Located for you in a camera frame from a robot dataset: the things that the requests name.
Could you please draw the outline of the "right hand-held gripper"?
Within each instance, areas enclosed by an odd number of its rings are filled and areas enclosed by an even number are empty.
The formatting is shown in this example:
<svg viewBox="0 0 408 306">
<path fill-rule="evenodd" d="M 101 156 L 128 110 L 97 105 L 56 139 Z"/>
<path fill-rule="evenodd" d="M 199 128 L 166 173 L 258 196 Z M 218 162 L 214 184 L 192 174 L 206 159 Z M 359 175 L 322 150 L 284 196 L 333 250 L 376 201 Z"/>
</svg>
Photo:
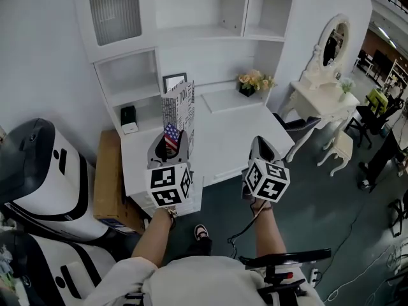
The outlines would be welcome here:
<svg viewBox="0 0 408 306">
<path fill-rule="evenodd" d="M 281 160 L 277 149 L 266 139 L 256 136 L 249 152 L 249 171 L 245 183 L 255 198 L 278 202 L 290 185 L 289 169 L 275 164 Z"/>
</svg>

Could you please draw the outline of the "newspaper-print box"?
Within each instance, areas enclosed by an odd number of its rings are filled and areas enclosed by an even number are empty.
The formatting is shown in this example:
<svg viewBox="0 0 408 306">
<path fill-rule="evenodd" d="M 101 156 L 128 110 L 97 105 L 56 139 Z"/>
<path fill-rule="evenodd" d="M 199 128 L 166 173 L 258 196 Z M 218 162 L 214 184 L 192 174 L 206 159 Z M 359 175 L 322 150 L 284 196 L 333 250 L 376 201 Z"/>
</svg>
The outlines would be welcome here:
<svg viewBox="0 0 408 306">
<path fill-rule="evenodd" d="M 187 133 L 189 154 L 194 148 L 194 82 L 181 82 L 161 95 L 166 153 L 173 157 L 182 131 Z"/>
</svg>

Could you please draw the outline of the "person's right forearm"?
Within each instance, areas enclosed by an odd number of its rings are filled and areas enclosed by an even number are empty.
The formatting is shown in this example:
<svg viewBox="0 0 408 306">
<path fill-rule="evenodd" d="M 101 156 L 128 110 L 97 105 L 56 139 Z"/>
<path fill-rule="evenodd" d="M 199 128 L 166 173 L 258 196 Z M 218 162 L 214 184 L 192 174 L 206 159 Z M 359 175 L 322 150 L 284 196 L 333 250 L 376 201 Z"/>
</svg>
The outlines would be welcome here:
<svg viewBox="0 0 408 306">
<path fill-rule="evenodd" d="M 256 198 L 251 209 L 258 215 L 254 221 L 257 257 L 287 253 L 270 202 Z"/>
</svg>

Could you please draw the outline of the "person's left forearm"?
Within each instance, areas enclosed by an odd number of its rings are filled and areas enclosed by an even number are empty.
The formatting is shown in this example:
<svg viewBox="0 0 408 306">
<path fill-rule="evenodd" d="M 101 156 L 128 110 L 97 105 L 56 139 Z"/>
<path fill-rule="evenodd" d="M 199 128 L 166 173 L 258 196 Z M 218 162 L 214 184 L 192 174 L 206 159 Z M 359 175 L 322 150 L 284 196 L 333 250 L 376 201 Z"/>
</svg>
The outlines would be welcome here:
<svg viewBox="0 0 408 306">
<path fill-rule="evenodd" d="M 172 225 L 173 217 L 169 210 L 158 208 L 136 244 L 132 257 L 144 258 L 159 268 L 163 262 Z"/>
</svg>

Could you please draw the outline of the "small black and white box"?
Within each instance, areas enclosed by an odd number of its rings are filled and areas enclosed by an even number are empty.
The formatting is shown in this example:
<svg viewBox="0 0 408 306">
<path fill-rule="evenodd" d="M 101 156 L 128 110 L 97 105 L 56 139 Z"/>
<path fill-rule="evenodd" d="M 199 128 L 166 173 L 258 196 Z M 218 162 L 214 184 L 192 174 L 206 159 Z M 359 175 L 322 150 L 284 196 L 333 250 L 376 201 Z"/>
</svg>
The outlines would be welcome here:
<svg viewBox="0 0 408 306">
<path fill-rule="evenodd" d="M 136 120 L 136 109 L 133 105 L 121 108 L 120 123 L 125 135 L 138 131 Z"/>
</svg>

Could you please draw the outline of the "yellow flowers in black pot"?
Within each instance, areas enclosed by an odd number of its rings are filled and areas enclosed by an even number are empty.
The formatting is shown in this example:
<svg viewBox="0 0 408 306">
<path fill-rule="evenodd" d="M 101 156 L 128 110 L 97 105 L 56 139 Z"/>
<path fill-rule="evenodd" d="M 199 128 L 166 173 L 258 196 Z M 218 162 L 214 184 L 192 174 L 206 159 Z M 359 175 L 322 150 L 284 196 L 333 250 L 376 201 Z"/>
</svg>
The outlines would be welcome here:
<svg viewBox="0 0 408 306">
<path fill-rule="evenodd" d="M 238 76 L 239 93 L 250 97 L 258 91 L 267 91 L 276 86 L 275 79 L 272 76 L 262 74 L 253 69 L 246 74 Z"/>
</svg>

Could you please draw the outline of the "white vanity stool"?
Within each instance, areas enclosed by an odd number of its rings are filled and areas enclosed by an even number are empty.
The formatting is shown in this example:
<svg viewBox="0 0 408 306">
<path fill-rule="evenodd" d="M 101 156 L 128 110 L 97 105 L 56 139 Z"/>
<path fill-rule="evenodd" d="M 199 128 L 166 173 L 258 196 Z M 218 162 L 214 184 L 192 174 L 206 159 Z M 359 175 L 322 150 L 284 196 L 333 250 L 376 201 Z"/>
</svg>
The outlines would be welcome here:
<svg viewBox="0 0 408 306">
<path fill-rule="evenodd" d="M 344 131 L 338 131 L 337 134 L 323 146 L 323 150 L 326 151 L 326 154 L 322 160 L 317 163 L 317 166 L 321 166 L 332 155 L 335 156 L 335 159 L 342 159 L 342 163 L 330 172 L 330 177 L 333 177 L 336 172 L 344 169 L 350 162 L 353 155 L 353 139 Z"/>
</svg>

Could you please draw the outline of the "black and white shoe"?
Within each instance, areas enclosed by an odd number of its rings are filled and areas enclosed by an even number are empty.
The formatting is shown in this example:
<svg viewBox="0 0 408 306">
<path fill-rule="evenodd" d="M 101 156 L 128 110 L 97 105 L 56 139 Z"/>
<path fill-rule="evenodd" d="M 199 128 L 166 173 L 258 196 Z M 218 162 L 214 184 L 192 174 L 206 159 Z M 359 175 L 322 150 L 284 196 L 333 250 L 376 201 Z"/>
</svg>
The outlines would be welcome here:
<svg viewBox="0 0 408 306">
<path fill-rule="evenodd" d="M 204 238 L 208 239 L 209 238 L 208 230 L 204 225 L 198 224 L 194 228 L 194 237 L 196 241 L 203 240 Z"/>
</svg>

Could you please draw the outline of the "white flowers in small vase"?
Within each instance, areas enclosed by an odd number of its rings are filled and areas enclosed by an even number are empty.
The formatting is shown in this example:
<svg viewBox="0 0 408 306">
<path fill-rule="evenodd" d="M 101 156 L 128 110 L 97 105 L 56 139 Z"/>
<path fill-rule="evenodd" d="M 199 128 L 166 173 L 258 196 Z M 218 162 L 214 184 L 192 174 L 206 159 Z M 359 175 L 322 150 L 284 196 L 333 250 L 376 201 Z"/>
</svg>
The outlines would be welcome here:
<svg viewBox="0 0 408 306">
<path fill-rule="evenodd" d="M 339 102 L 343 102 L 345 100 L 348 93 L 355 87 L 355 82 L 351 78 L 342 78 L 338 84 L 338 87 L 341 88 L 342 94 L 339 97 Z"/>
</svg>

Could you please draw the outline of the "black mesh chair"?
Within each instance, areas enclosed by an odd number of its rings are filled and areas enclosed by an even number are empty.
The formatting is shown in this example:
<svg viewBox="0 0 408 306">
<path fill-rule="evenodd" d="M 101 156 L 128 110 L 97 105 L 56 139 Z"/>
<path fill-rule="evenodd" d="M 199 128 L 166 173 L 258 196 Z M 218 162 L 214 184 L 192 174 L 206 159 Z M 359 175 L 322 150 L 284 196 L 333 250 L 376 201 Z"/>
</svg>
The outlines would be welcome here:
<svg viewBox="0 0 408 306">
<path fill-rule="evenodd" d="M 352 117 L 344 131 L 347 132 L 349 128 L 357 129 L 360 133 L 360 140 L 357 146 L 361 147 L 363 138 L 365 137 L 368 141 L 368 149 L 371 149 L 372 141 L 368 134 L 379 134 L 381 128 L 387 121 L 386 114 L 378 115 L 378 113 L 374 113 L 369 106 L 357 106 L 356 111 L 361 116 L 361 119 L 356 120 Z"/>
</svg>

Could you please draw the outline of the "person's white shirt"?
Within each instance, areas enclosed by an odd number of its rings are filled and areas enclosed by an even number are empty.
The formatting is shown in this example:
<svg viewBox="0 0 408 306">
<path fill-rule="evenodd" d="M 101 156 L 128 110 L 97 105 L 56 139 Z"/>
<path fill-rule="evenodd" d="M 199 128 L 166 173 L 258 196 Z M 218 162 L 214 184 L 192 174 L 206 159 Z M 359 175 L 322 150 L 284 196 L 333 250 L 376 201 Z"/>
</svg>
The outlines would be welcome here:
<svg viewBox="0 0 408 306">
<path fill-rule="evenodd" d="M 223 256 L 182 258 L 158 268 L 149 260 L 122 260 L 85 299 L 84 306 L 266 306 L 263 276 Z"/>
</svg>

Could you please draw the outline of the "black office chair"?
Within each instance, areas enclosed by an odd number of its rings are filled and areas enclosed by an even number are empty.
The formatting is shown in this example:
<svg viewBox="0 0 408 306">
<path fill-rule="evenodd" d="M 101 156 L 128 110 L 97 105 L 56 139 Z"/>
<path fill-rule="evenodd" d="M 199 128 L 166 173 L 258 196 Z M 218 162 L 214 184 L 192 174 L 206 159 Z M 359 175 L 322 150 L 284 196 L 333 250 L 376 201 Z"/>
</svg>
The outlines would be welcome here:
<svg viewBox="0 0 408 306">
<path fill-rule="evenodd" d="M 388 204 L 389 224 L 393 238 L 399 237 L 402 233 L 403 221 L 408 219 L 408 198 L 395 199 Z"/>
</svg>

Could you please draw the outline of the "ribbed glass cabinet door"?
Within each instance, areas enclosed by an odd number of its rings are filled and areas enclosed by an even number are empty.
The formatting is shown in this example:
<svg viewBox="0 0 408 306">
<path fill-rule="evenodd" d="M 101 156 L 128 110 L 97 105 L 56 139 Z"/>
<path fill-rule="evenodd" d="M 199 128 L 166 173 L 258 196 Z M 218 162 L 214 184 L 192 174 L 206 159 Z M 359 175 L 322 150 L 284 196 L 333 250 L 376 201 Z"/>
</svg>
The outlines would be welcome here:
<svg viewBox="0 0 408 306">
<path fill-rule="evenodd" d="M 142 34 L 139 0 L 89 0 L 99 46 Z"/>
</svg>

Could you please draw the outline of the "white display shelf rack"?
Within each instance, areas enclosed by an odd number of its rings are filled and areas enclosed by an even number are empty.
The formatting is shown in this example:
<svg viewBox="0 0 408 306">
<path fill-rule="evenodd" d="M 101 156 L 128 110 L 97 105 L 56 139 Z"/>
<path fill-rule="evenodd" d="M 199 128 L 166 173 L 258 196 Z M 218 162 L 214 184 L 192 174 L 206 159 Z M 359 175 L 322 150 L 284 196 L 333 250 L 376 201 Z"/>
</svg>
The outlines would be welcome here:
<svg viewBox="0 0 408 306">
<path fill-rule="evenodd" d="M 388 76 L 384 82 L 385 88 L 394 86 L 395 84 L 400 84 L 401 91 L 404 91 L 408 85 L 408 72 L 399 65 L 398 61 L 395 59 Z"/>
</svg>

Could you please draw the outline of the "black chest mount tray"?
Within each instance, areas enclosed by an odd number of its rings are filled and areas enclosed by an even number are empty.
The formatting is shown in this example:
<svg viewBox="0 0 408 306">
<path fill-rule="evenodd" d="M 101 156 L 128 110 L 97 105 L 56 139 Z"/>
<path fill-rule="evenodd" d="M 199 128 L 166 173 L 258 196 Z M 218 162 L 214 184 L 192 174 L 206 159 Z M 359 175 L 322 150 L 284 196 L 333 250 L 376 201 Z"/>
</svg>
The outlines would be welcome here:
<svg viewBox="0 0 408 306">
<path fill-rule="evenodd" d="M 307 293 L 300 285 L 305 279 L 295 279 L 290 270 L 295 265 L 314 263 L 328 259 L 332 255 L 330 248 L 313 251 L 292 252 L 285 254 L 268 254 L 259 258 L 240 256 L 239 261 L 247 270 L 265 269 L 265 287 L 258 289 L 260 297 L 268 306 L 298 306 L 298 298 Z"/>
</svg>

